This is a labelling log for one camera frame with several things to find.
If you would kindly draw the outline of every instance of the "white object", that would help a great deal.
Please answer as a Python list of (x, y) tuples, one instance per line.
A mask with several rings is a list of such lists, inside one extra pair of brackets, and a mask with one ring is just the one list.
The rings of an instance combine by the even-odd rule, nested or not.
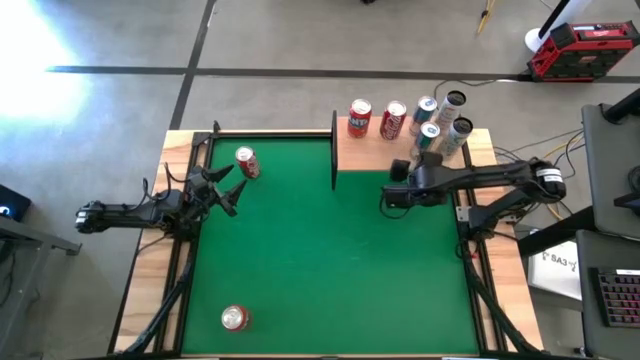
[(540, 46), (547, 41), (551, 30), (557, 28), (558, 26), (564, 23), (571, 23), (575, 17), (580, 14), (584, 9), (589, 5), (591, 0), (570, 0), (567, 6), (562, 9), (560, 14), (555, 18), (549, 29), (546, 33), (542, 35), (542, 37), (538, 36), (538, 32), (540, 32), (540, 28), (531, 29), (527, 32), (524, 37), (524, 43), (527, 45), (529, 50), (532, 52), (538, 51)]
[(529, 258), (529, 285), (582, 301), (578, 247), (567, 241)]

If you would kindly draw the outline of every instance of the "white paper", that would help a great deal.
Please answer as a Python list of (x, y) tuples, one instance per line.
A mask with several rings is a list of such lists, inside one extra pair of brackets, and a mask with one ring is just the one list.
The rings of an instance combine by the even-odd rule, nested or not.
[(529, 258), (529, 285), (582, 301), (578, 247), (567, 241)]

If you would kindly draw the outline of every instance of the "red soda can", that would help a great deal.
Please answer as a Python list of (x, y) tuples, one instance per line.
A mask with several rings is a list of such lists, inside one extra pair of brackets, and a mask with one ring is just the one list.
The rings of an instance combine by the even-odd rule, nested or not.
[(255, 179), (260, 175), (260, 163), (258, 163), (256, 152), (252, 148), (248, 146), (239, 147), (236, 151), (236, 161), (244, 176)]
[(393, 140), (400, 135), (404, 118), (407, 117), (407, 107), (400, 101), (392, 101), (382, 115), (380, 135), (383, 139)]
[(231, 305), (222, 312), (222, 326), (229, 331), (242, 331), (249, 323), (249, 311), (241, 305)]
[(351, 108), (349, 109), (347, 132), (355, 138), (364, 137), (367, 135), (370, 120), (371, 103), (364, 99), (357, 99), (351, 104)]

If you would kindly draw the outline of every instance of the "wooden table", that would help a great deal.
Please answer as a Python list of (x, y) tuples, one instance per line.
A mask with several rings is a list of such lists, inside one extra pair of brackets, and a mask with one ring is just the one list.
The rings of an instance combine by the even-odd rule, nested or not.
[[(372, 118), (369, 134), (363, 139), (354, 139), (347, 135), (347, 132), (344, 131), (346, 121), (346, 118), (338, 118), (337, 121), (339, 129), (337, 131), (338, 170), (388, 170), (389, 164), (394, 158), (408, 158), (413, 137), (409, 134), (409, 126), (407, 124), (403, 127), (400, 138), (390, 142), (383, 140), (377, 131), (380, 123), (379, 117)], [(329, 130), (292, 130), (292, 132), (303, 131), (329, 132)], [(171, 172), (176, 178), (186, 177), (191, 143), (195, 132), (198, 131), (179, 130), (167, 132), (156, 175), (154, 192), (162, 191), (167, 187), (163, 168), (165, 162), (169, 164)], [(496, 164), (491, 137), (487, 129), (475, 129), (467, 143), (473, 165)], [(201, 154), (198, 162), (202, 163), (203, 160), (204, 156)], [(445, 165), (464, 167), (461, 152), (448, 159)], [(505, 192), (505, 188), (496, 187), (478, 189), (475, 194), (478, 204), (483, 205), (493, 202)], [(513, 229), (503, 223), (499, 224), (496, 230), (513, 234)], [(162, 234), (159, 231), (145, 230), (142, 232), (138, 246), (144, 246), (161, 236)], [(121, 314), (116, 322), (109, 352), (124, 350), (132, 344), (158, 310), (162, 302), (172, 246), (173, 239), (165, 239), (157, 245), (146, 249), (132, 264), (130, 281), (124, 294)], [(184, 243), (181, 246), (179, 255), (181, 261), (178, 269), (182, 269), (184, 265), (189, 244)], [(522, 268), (517, 243), (511, 239), (496, 236), (487, 241), (486, 246), (500, 306), (527, 341), (542, 349), (542, 340), (531, 304), (529, 288)], [(475, 263), (476, 269), (480, 272), (481, 268), (478, 260)], [(171, 349), (173, 347), (179, 302), (180, 300), (174, 306), (169, 317), (163, 349)], [(489, 349), (496, 349), (491, 315), (482, 300), (480, 302), (488, 347)], [(508, 345), (509, 349), (513, 351), (513, 346), (510, 343)], [(152, 348), (153, 343), (148, 347), (147, 351)]]

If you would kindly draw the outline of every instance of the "soda can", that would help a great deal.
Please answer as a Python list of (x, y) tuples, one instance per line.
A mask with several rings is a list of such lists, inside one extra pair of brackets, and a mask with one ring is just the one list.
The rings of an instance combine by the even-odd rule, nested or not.
[(248, 147), (241, 146), (236, 151), (236, 162), (244, 176), (249, 179), (255, 179), (260, 175), (260, 163), (258, 163), (258, 158), (256, 158), (256, 152)]
[(449, 131), (453, 120), (460, 117), (460, 109), (467, 102), (467, 97), (462, 91), (454, 90), (447, 94), (444, 102), (440, 105), (440, 112), (436, 118), (436, 124), (443, 131)]
[(473, 123), (471, 120), (459, 117), (452, 124), (449, 133), (444, 136), (442, 142), (438, 146), (437, 152), (443, 157), (448, 158), (458, 151), (458, 149), (467, 141), (469, 135), (473, 131)]
[(364, 99), (357, 99), (349, 109), (349, 123), (347, 132), (355, 138), (367, 135), (371, 120), (371, 103)]
[(423, 96), (418, 100), (418, 106), (413, 113), (413, 123), (409, 128), (411, 135), (415, 136), (420, 133), (420, 126), (431, 120), (431, 116), (436, 112), (437, 108), (438, 102), (431, 96)]
[(400, 101), (392, 101), (382, 115), (380, 135), (383, 139), (394, 140), (400, 135), (402, 124), (407, 117), (407, 107)]
[(249, 312), (244, 306), (231, 305), (222, 312), (222, 326), (229, 331), (241, 331), (249, 323)]
[(420, 132), (416, 136), (416, 142), (411, 148), (411, 158), (417, 159), (425, 151), (432, 151), (433, 145), (440, 135), (438, 125), (426, 122), (420, 126)]

